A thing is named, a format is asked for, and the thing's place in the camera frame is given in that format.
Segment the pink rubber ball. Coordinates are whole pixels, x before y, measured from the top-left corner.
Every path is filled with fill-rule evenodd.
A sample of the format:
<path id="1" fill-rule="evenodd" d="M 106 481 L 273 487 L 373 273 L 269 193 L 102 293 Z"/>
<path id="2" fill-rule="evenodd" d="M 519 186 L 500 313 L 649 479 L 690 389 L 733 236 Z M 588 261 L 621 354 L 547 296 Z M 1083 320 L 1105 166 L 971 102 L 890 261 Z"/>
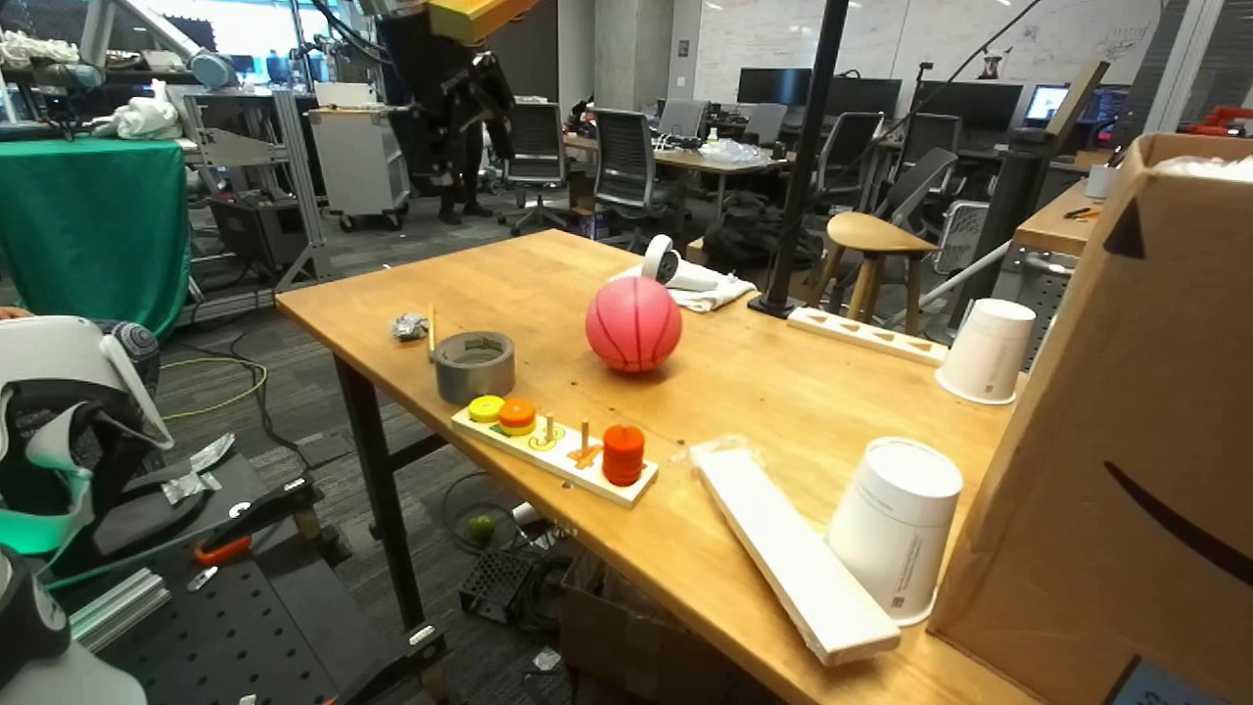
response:
<path id="1" fill-rule="evenodd" d="M 680 339 L 680 310 L 654 279 L 611 279 L 582 313 L 582 335 L 611 371 L 659 371 Z"/>

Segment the white power strip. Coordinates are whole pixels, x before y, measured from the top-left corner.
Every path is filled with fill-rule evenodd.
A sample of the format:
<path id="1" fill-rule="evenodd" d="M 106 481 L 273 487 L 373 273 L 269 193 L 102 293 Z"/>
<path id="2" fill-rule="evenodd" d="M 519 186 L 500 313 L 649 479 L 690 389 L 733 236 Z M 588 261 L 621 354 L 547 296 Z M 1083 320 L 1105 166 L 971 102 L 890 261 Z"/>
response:
<path id="1" fill-rule="evenodd" d="M 912 361 L 929 361 L 929 363 L 942 363 L 947 361 L 947 344 L 912 335 L 912 334 L 895 334 L 895 327 L 880 327 L 868 320 L 853 320 L 830 310 L 816 310 L 816 307 L 800 307 L 786 313 L 786 326 L 805 327 L 805 334 L 821 334 L 821 335 L 839 335 L 839 339 L 853 339 L 853 344 L 868 344 L 880 354 L 895 354 L 895 356 L 912 356 Z"/>

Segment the near white paper cup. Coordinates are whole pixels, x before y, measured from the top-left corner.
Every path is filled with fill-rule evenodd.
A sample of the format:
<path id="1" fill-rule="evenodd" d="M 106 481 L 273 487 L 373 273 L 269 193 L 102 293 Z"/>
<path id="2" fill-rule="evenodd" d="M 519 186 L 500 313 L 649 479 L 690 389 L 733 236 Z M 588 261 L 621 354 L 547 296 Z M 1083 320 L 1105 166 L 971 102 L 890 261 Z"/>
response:
<path id="1" fill-rule="evenodd" d="M 900 625 L 933 611 L 959 493 L 963 475 L 947 454 L 883 436 L 860 451 L 839 498 L 827 539 Z"/>

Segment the white rolling cabinet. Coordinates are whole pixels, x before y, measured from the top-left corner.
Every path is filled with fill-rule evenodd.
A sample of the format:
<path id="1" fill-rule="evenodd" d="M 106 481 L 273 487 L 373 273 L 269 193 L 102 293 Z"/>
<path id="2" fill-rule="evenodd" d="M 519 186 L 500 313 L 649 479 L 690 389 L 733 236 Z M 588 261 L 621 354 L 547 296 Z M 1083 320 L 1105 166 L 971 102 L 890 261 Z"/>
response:
<path id="1" fill-rule="evenodd" d="M 310 112 L 329 214 L 352 232 L 363 219 L 404 226 L 412 181 L 384 109 Z"/>

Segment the person in black clothes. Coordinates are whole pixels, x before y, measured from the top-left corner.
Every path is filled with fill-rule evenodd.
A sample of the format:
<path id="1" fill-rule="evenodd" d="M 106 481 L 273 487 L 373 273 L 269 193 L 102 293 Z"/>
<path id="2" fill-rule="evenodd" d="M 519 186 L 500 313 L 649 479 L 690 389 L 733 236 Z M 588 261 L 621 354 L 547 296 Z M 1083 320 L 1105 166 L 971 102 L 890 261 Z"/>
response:
<path id="1" fill-rule="evenodd" d="M 445 166 L 449 183 L 444 186 L 438 219 L 461 223 L 483 214 L 478 203 L 478 160 L 483 137 L 493 137 L 500 156 L 514 154 L 510 137 L 514 91 L 493 52 L 475 52 L 454 73 L 438 83 L 433 154 Z"/>

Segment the black office chair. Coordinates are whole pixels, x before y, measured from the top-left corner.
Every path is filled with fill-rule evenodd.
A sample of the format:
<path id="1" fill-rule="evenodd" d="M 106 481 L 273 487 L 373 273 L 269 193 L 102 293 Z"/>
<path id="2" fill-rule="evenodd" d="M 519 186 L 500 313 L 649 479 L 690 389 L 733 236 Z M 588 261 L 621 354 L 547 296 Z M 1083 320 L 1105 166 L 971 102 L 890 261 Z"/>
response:
<path id="1" fill-rule="evenodd" d="M 611 223 L 654 223 L 654 143 L 639 109 L 595 112 L 595 203 Z"/>

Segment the yellow pencil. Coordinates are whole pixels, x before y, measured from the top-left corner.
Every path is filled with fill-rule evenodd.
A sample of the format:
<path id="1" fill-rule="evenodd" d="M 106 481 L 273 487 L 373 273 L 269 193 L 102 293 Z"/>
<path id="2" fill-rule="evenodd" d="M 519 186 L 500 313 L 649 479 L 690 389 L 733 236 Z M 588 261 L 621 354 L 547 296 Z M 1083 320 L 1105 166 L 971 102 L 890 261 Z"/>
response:
<path id="1" fill-rule="evenodd" d="M 438 310 L 427 313 L 427 354 L 438 348 Z"/>

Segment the white VR controller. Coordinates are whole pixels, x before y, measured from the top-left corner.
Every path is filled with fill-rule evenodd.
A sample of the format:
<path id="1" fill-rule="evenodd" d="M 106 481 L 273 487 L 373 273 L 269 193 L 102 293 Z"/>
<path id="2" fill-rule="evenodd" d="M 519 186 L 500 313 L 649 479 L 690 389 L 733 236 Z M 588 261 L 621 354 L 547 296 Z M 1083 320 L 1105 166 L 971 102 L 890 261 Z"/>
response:
<path id="1" fill-rule="evenodd" d="M 668 291 L 690 291 L 690 293 L 703 293 L 722 284 L 722 273 L 698 261 L 684 261 L 668 236 L 654 236 L 646 243 L 643 273 Z"/>

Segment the white cloth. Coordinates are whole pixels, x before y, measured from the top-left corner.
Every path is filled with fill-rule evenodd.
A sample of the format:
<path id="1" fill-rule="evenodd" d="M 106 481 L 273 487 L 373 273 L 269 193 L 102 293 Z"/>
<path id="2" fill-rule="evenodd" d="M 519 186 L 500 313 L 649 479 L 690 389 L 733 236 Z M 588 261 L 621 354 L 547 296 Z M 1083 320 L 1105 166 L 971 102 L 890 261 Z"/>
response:
<path id="1" fill-rule="evenodd" d="M 753 293 L 753 282 L 709 266 L 680 266 L 680 273 L 667 282 L 667 293 L 690 313 L 716 313 Z"/>

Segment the round wooden stool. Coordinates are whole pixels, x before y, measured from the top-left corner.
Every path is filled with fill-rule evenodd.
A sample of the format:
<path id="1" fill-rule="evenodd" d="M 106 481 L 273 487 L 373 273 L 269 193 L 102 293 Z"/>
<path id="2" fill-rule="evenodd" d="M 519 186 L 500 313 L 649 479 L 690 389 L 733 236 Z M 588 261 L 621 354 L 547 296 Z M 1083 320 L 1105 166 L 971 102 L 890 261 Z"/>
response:
<path id="1" fill-rule="evenodd" d="M 839 266 L 844 254 L 860 257 L 860 269 L 853 279 L 853 293 L 844 300 L 844 313 L 853 320 L 868 320 L 880 273 L 894 254 L 903 257 L 903 327 L 917 327 L 920 318 L 920 261 L 933 254 L 933 243 L 866 213 L 839 213 L 827 219 L 827 254 L 817 269 L 817 293 L 833 291 Z"/>

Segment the white paper cup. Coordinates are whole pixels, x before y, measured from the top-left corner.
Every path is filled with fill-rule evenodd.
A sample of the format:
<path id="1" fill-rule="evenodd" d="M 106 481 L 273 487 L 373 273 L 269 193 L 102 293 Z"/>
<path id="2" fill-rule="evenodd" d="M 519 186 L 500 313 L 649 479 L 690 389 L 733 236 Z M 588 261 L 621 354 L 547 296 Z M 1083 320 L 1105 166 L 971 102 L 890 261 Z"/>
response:
<path id="1" fill-rule="evenodd" d="M 827 539 L 900 625 L 933 611 L 959 493 L 963 475 L 947 454 L 883 436 L 860 451 L 839 498 Z"/>
<path id="2" fill-rule="evenodd" d="M 1010 402 L 1036 313 L 1007 296 L 977 296 L 934 368 L 934 382 L 967 402 Z"/>

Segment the far white paper cup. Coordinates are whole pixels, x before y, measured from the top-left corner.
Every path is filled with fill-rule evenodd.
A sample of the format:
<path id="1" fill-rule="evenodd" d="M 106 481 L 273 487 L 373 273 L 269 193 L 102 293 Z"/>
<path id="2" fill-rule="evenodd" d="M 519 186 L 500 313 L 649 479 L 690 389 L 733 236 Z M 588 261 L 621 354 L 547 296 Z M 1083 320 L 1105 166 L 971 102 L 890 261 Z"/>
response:
<path id="1" fill-rule="evenodd" d="M 977 296 L 934 368 L 934 382 L 967 402 L 1010 402 L 1036 313 L 1007 296 Z"/>

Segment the large cardboard box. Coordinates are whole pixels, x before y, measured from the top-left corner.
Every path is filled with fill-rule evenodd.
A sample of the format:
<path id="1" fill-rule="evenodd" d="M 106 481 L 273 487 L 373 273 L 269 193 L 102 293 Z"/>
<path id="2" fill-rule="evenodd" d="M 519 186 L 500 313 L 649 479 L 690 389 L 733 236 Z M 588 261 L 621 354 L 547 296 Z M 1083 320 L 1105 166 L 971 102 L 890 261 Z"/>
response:
<path id="1" fill-rule="evenodd" d="M 1053 705 L 1253 705 L 1253 141 L 1126 149 L 933 636 Z"/>

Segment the red cylinder peg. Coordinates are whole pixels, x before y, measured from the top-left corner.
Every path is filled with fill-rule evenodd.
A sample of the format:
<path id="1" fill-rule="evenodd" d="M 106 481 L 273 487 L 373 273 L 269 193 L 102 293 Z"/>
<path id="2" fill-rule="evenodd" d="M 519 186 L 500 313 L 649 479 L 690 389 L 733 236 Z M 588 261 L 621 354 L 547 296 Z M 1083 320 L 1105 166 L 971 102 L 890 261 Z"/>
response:
<path id="1" fill-rule="evenodd" d="M 611 487 L 633 487 L 643 475 L 646 436 L 639 425 L 604 432 L 604 479 Z"/>

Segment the small crumpled silver object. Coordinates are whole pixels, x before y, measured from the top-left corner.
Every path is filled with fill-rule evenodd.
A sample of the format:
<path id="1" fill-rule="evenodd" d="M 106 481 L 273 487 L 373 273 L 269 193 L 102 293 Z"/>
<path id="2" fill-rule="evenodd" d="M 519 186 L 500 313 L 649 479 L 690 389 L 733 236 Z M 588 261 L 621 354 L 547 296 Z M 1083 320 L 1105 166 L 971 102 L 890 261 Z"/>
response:
<path id="1" fill-rule="evenodd" d="M 394 339 L 427 339 L 427 334 L 431 334 L 427 313 L 399 313 L 393 320 Z"/>

